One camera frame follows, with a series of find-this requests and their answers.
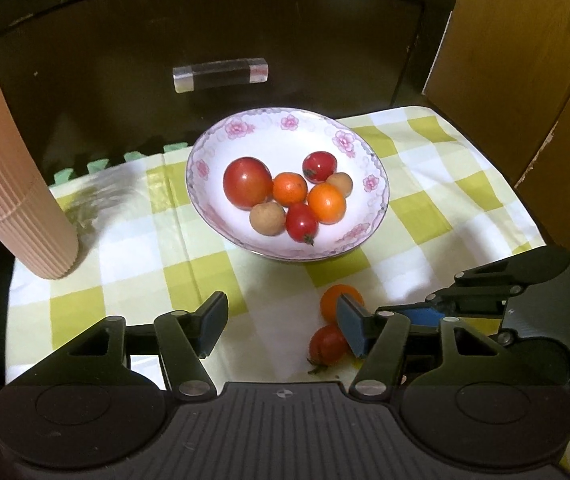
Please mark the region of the red cherry tomato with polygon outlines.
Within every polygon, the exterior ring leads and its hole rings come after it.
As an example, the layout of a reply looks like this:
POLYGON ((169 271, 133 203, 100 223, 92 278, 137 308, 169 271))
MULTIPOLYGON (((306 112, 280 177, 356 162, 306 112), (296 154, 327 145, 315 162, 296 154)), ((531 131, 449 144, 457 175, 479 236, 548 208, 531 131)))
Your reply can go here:
POLYGON ((348 341, 336 324, 317 330, 309 342, 308 361, 315 366, 329 367, 350 351, 348 341))
POLYGON ((298 203, 291 205, 287 210, 285 230, 295 242, 313 246, 319 222, 307 204, 298 203))
POLYGON ((302 162, 303 176, 311 183, 317 184, 327 180, 337 169, 336 157, 325 151, 309 154, 302 162))

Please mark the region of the orange kumquat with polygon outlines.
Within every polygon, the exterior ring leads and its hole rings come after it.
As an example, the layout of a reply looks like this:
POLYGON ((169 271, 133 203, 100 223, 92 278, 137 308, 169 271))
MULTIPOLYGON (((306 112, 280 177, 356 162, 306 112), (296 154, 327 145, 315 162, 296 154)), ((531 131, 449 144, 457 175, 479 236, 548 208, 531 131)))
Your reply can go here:
POLYGON ((307 194, 307 181, 300 174, 281 172, 273 179, 273 198, 285 208, 303 203, 307 198, 307 194))
POLYGON ((348 295, 364 306, 364 298, 358 289, 346 284, 332 285, 325 290, 320 300, 320 312, 327 324, 336 323, 337 301, 341 295, 348 295))

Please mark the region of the small orange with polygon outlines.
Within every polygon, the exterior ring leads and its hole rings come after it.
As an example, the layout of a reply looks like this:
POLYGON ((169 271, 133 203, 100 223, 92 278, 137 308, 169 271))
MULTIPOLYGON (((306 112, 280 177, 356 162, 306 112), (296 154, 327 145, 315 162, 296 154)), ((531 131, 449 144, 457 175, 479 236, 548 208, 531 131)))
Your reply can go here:
POLYGON ((307 204, 317 217, 317 221, 323 224, 335 224, 343 220, 347 208, 343 193, 327 182, 311 188, 307 204))

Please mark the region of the brown longan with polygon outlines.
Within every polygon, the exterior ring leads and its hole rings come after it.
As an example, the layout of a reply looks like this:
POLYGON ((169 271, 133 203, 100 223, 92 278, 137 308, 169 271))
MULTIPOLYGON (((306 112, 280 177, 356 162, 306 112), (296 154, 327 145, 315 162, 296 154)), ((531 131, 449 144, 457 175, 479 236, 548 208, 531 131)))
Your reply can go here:
POLYGON ((276 236, 285 229, 285 210, 276 202, 253 206, 249 213, 251 227, 261 235, 276 236))
POLYGON ((331 174, 327 179, 326 183, 332 185, 334 188, 343 194, 343 197, 349 197, 352 193, 353 182, 349 174, 344 172, 335 172, 331 174))

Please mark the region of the large red tomato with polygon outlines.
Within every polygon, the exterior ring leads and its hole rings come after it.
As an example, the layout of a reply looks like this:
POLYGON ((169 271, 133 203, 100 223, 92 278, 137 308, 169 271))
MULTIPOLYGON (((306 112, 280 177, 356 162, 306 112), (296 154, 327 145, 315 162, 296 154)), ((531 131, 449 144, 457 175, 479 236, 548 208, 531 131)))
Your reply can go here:
POLYGON ((233 160, 223 174, 223 191, 235 207, 250 210, 271 200, 273 179, 268 167, 257 158, 233 160))

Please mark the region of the orange kumquat top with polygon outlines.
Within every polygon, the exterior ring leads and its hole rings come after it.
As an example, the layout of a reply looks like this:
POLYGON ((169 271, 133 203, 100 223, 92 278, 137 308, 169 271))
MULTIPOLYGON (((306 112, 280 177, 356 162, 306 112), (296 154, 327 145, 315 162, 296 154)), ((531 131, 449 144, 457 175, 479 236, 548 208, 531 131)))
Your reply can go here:
POLYGON ((273 179, 273 198, 285 208, 303 203, 307 198, 307 194, 307 181, 300 174, 281 172, 273 179))

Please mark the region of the red cherry tomato front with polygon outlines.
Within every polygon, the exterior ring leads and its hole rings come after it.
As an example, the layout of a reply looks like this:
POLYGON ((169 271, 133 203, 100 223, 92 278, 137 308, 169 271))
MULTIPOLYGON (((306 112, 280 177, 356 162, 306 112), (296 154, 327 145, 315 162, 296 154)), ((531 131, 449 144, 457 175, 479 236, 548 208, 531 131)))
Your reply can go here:
POLYGON ((325 151, 309 154, 302 162, 303 176, 311 183, 317 184, 327 180, 337 169, 336 157, 325 151))

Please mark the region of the green white checkered tablecloth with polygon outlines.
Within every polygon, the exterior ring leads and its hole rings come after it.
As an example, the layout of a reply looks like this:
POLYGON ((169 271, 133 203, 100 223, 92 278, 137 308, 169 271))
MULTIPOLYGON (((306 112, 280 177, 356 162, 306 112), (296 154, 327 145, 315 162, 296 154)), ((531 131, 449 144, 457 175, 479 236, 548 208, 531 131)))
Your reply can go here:
POLYGON ((336 120, 370 144, 390 198, 350 252, 283 261, 239 247, 186 189, 194 145, 50 188, 76 228, 64 278, 23 263, 8 300, 0 448, 31 479, 561 479, 570 397, 489 333, 411 323, 387 401, 349 393, 364 360, 308 361, 325 290, 423 302, 457 273, 545 246, 513 188, 452 125, 410 106, 336 120), (178 402, 155 318, 213 292, 227 325, 201 360, 217 396, 178 402))

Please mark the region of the brown wooden door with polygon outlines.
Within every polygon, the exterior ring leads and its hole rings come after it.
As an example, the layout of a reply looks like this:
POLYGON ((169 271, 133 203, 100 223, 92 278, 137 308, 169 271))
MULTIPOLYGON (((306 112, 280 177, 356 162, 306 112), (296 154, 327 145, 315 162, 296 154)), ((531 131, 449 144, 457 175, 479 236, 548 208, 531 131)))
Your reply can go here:
POLYGON ((456 0, 425 93, 570 248, 570 0, 456 0))

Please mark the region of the white floral porcelain plate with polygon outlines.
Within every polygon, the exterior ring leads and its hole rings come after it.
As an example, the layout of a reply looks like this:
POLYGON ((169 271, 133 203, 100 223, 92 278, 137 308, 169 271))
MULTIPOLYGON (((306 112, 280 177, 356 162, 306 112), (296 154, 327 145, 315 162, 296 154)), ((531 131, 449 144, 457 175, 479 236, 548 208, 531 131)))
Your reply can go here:
POLYGON ((189 200, 235 245, 283 261, 350 252, 376 231, 390 198, 362 136, 309 110, 270 107, 220 120, 186 163, 189 200))

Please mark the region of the pink ribbed cylinder container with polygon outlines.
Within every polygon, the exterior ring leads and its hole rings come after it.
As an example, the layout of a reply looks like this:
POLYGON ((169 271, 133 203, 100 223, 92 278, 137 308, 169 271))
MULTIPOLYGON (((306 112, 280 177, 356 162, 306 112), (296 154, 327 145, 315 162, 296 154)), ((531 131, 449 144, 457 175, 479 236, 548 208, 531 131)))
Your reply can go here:
POLYGON ((76 228, 53 197, 20 136, 0 88, 0 242, 40 278, 75 264, 76 228))

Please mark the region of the dark wooden cabinet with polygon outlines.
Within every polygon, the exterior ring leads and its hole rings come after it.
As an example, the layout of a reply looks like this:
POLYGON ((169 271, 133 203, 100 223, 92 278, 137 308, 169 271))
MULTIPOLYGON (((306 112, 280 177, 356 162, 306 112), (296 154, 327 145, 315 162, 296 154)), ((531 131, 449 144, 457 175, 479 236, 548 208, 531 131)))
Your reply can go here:
POLYGON ((240 110, 343 118, 413 103, 456 0, 0 0, 0 86, 41 173, 193 142, 240 110), (174 67, 269 79, 178 94, 174 67))

